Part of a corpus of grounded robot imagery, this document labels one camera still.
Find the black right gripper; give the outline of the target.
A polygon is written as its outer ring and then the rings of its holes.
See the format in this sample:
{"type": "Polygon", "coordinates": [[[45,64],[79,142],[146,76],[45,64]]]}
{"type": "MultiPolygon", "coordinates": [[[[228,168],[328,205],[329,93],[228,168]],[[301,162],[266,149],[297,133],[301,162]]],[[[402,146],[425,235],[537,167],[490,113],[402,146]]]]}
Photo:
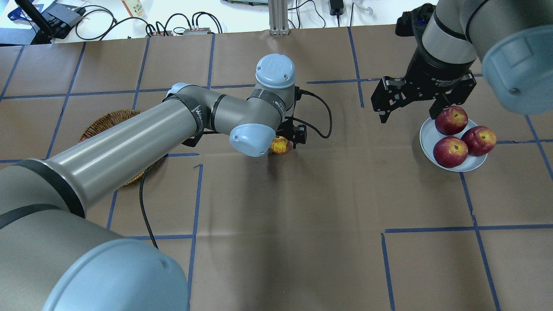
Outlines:
{"type": "Polygon", "coordinates": [[[393,110],[415,101],[434,100],[429,115],[435,120],[443,110],[463,105],[477,81],[470,71],[472,61],[463,64],[447,63],[417,47],[403,77],[382,77],[371,96],[374,112],[385,124],[393,110]]]}

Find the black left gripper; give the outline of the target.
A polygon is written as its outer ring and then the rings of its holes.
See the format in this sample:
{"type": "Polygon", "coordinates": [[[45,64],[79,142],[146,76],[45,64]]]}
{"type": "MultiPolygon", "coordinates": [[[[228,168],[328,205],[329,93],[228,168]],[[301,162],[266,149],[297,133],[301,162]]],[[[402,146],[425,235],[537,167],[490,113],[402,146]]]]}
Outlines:
{"type": "Polygon", "coordinates": [[[298,144],[306,144],[307,140],[307,126],[304,124],[294,124],[294,111],[296,103],[302,98],[300,87],[295,86],[294,97],[292,100],[292,106],[287,108],[285,112],[285,120],[282,122],[277,131],[277,136],[286,138],[292,145],[292,149],[296,149],[298,144]]]}

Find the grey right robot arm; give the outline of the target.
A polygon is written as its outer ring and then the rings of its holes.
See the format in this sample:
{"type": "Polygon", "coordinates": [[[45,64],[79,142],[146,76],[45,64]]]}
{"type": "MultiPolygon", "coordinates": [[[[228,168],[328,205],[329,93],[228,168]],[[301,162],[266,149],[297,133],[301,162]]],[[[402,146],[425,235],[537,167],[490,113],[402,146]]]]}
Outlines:
{"type": "Polygon", "coordinates": [[[417,48],[404,77],[380,79],[371,103],[382,123],[415,101],[433,100],[432,119],[462,105],[482,75],[499,103],[521,115],[552,110],[553,4],[550,0],[439,0],[404,12],[395,33],[417,48]]]}

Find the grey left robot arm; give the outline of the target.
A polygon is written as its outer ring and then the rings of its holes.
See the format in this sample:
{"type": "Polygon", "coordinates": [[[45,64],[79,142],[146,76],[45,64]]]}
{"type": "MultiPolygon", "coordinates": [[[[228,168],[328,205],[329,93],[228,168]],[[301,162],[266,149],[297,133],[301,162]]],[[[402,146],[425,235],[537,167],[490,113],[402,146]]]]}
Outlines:
{"type": "Polygon", "coordinates": [[[179,144],[205,130],[229,135],[249,157],[264,156],[296,102],[296,67],[269,54],[246,100],[176,83],[164,100],[47,160],[1,171],[3,311],[185,311],[181,266],[154,246],[85,219],[179,144]]]}

